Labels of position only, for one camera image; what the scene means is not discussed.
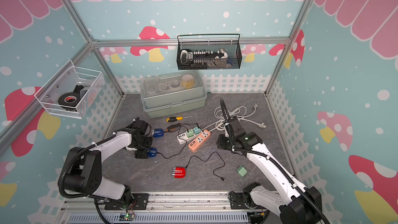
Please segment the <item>blue shaver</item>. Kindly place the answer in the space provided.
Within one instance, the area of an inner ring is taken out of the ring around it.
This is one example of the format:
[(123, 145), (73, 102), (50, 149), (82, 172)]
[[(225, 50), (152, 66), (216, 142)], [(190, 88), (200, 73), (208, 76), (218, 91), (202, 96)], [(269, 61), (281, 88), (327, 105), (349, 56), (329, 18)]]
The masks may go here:
[(156, 148), (149, 148), (147, 151), (147, 156), (150, 158), (154, 158), (157, 155), (157, 149)]
[(152, 131), (152, 136), (154, 138), (160, 138), (164, 135), (164, 130), (163, 129), (153, 129)]

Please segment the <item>teal charger adapter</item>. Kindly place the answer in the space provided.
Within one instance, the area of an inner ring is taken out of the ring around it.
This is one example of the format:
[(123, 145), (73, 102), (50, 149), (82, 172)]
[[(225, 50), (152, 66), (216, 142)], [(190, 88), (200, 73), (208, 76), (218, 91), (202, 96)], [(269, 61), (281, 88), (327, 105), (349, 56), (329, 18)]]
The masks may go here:
[(195, 135), (200, 134), (200, 133), (202, 132), (202, 130), (201, 130), (199, 127), (195, 127), (195, 128), (193, 129), (193, 131), (194, 131), (194, 134), (195, 134)]

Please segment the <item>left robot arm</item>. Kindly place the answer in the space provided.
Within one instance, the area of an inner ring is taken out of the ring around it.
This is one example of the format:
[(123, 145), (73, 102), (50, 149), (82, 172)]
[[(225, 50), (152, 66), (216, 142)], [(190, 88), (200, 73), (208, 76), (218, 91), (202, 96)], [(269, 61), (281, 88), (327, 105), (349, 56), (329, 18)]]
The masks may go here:
[(115, 202), (122, 209), (135, 203), (130, 186), (103, 176), (102, 164), (121, 149), (132, 150), (138, 159), (147, 159), (152, 145), (152, 126), (140, 118), (91, 145), (69, 150), (58, 179), (61, 196), (66, 199), (88, 197)]

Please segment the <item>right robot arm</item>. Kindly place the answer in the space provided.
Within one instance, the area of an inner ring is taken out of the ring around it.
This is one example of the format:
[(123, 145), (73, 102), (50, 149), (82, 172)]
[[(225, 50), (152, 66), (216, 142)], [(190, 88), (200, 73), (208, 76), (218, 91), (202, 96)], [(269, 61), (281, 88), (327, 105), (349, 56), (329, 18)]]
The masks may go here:
[(252, 183), (244, 189), (247, 205), (264, 207), (278, 215), (284, 224), (328, 224), (319, 190), (308, 188), (285, 169), (261, 138), (254, 132), (246, 132), (238, 118), (229, 113), (224, 100), (220, 100), (220, 107), (228, 136), (220, 137), (219, 149), (241, 153), (260, 169), (277, 191), (273, 193)]

